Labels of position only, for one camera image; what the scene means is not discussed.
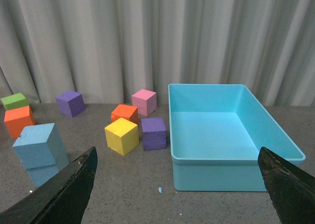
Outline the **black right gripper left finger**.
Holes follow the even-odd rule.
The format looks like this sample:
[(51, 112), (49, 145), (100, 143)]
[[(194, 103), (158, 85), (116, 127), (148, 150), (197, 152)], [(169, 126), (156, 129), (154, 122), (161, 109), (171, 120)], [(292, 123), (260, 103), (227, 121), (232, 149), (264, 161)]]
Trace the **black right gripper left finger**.
[(91, 147), (33, 193), (0, 214), (2, 224), (79, 224), (94, 187), (97, 152)]

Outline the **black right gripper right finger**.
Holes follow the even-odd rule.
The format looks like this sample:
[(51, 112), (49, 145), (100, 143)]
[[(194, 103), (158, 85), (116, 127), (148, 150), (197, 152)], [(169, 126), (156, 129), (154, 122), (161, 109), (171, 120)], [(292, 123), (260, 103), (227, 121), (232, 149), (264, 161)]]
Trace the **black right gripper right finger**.
[(258, 155), (264, 185), (283, 224), (315, 222), (315, 178), (266, 147)]

